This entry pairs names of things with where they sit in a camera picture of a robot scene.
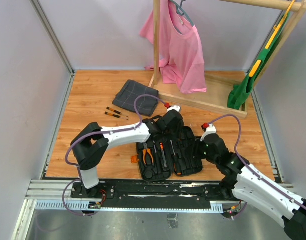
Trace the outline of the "teal clothes hanger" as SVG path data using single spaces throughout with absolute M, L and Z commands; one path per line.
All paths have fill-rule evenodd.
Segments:
M 181 35 L 187 35 L 195 26 L 187 12 L 183 9 L 184 0 L 177 3 L 175 0 L 168 1 L 168 12 L 171 25 Z

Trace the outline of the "black handled nut driver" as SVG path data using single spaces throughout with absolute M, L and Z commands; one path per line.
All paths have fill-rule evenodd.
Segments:
M 182 175 L 182 169 L 181 169 L 181 165 L 179 163 L 179 158 L 175 152 L 175 149 L 174 149 L 174 144 L 173 144 L 173 141 L 170 140 L 170 144 L 171 144 L 171 148 L 172 148 L 172 157 L 173 157 L 173 167 L 174 167 L 174 171 L 175 171 L 175 174 L 177 176 L 181 176 Z

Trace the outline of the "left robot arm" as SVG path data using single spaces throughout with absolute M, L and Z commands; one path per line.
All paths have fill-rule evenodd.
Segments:
M 157 120 L 141 119 L 126 126 L 100 127 L 97 122 L 92 122 L 71 142 L 65 158 L 68 159 L 70 152 L 73 152 L 82 191 L 89 198 L 94 198 L 100 193 L 97 166 L 106 151 L 127 144 L 143 144 L 149 139 L 177 138 L 183 125 L 182 115 L 174 108 Z

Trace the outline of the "yellow clothes hanger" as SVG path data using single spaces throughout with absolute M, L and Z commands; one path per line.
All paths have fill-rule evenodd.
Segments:
M 274 32 L 272 33 L 271 37 L 269 38 L 269 40 L 267 41 L 264 49 L 259 53 L 259 57 L 256 60 L 255 64 L 253 65 L 253 67 L 251 68 L 251 70 L 248 73 L 248 76 L 250 78 L 253 78 L 256 73 L 260 72 L 260 68 L 261 66 L 264 64 L 269 52 L 271 51 L 271 49 L 273 48 L 274 43 L 277 41 L 278 37 L 281 34 L 281 31 L 285 25 L 285 22 L 287 21 L 288 17 L 289 17 L 289 12 L 292 8 L 292 6 L 294 5 L 296 1 L 292 0 L 287 8 L 287 10 L 285 11 L 283 17 L 281 18 L 280 22 L 274 26 Z

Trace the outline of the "black plastic tool case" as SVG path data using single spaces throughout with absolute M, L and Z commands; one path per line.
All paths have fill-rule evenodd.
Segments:
M 175 173 L 170 140 L 173 141 L 173 147 L 178 156 L 182 175 L 176 175 Z M 157 153 L 155 153 L 153 141 L 156 143 Z M 144 143 L 136 144 L 136 155 L 131 157 L 131 162 L 133 164 L 138 164 L 142 179 L 148 183 L 167 180 L 173 174 L 178 177 L 194 175 L 203 170 L 202 158 L 198 156 L 198 145 L 200 142 L 200 138 L 194 135 L 193 130 L 188 126 L 184 126 L 178 139 L 169 139 L 164 137 L 159 140 L 149 139 L 146 142 L 148 148 L 151 149 L 154 160 L 153 165 L 144 165 Z M 163 164 L 160 143 L 163 144 L 167 168 L 165 168 Z

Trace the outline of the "green garment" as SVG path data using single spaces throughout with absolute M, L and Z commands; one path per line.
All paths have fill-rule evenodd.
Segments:
M 227 107 L 231 109 L 238 110 L 248 99 L 249 95 L 251 94 L 252 90 L 254 89 L 255 82 L 257 78 L 259 77 L 261 71 L 267 64 L 268 60 L 270 59 L 271 55 L 273 54 L 275 48 L 277 47 L 277 41 L 274 43 L 272 49 L 268 53 L 268 56 L 266 60 L 264 61 L 264 64 L 261 66 L 259 69 L 259 73 L 256 73 L 256 75 L 252 78 L 248 76 L 248 74 L 245 76 L 244 80 L 240 84 L 236 84 L 233 86 L 233 90 L 230 92 L 228 96 L 228 101 L 227 101 Z

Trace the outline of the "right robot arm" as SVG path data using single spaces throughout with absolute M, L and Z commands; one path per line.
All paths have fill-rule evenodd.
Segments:
M 216 133 L 204 134 L 200 151 L 225 176 L 219 193 L 236 198 L 275 220 L 292 240 L 306 240 L 306 198 L 280 186 L 261 173 L 246 158 L 230 152 Z

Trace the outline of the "grey folded cloth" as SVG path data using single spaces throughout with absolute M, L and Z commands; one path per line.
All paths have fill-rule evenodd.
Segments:
M 158 97 L 159 91 L 129 79 L 115 96 L 112 104 L 121 109 L 135 113 L 134 102 L 141 95 Z M 136 102 L 136 109 L 141 115 L 151 117 L 158 103 L 159 101 L 153 97 L 143 96 Z

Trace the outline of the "pink t-shirt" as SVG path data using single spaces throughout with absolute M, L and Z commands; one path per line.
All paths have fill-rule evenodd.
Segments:
M 160 2 L 159 54 L 164 84 L 176 84 L 183 94 L 207 91 L 198 29 L 177 13 L 170 0 Z

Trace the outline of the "orange utility knife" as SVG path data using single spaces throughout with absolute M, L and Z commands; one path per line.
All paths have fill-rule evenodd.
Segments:
M 160 149 L 161 149 L 161 154 L 162 154 L 162 159 L 163 159 L 163 166 L 164 166 L 164 168 L 167 168 L 167 160 L 166 160 L 166 156 L 165 156 L 165 152 L 164 152 L 164 146 L 163 146 L 162 142 L 160 142 Z

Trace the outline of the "orange handled pliers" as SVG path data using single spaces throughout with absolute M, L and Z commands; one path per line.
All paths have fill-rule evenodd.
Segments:
M 144 149 L 142 151 L 142 153 L 143 153 L 143 164 L 145 166 L 153 165 L 154 164 L 154 157 L 152 155 L 151 149 L 148 148 L 148 144 L 146 142 L 143 144 L 143 147 L 144 147 Z

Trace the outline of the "claw hammer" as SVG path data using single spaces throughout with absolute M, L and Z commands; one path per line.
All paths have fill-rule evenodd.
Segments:
M 153 141 L 153 146 L 154 146 L 154 152 L 155 152 L 155 154 L 157 154 L 157 147 L 156 147 L 156 142 L 155 141 Z

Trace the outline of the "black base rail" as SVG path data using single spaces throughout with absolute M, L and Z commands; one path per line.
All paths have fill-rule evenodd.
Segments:
M 77 181 L 72 184 L 70 197 L 95 201 L 104 197 L 104 207 L 122 210 L 202 210 L 212 203 L 236 205 L 235 198 L 220 187 L 218 181 L 102 179 L 91 189 Z

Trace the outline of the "small black screwdriver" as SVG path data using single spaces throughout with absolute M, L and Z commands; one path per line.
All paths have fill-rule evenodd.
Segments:
M 110 112 L 105 112 L 104 114 L 107 115 L 107 116 L 111 116 L 111 117 L 114 117 L 114 118 L 118 118 L 118 119 L 129 120 L 128 117 L 123 117 L 123 116 L 120 116 L 120 115 L 118 115 L 118 114 L 113 114 L 113 113 L 110 113 Z
M 129 118 L 129 116 L 127 116 L 127 115 L 125 115 L 125 114 L 122 114 L 120 111 L 115 110 L 115 109 L 113 109 L 113 108 L 111 108 L 111 107 L 106 107 L 106 109 L 109 110 L 109 111 L 111 111 L 111 112 L 113 112 L 113 113 L 116 113 L 117 115 L 120 115 L 120 116 Z

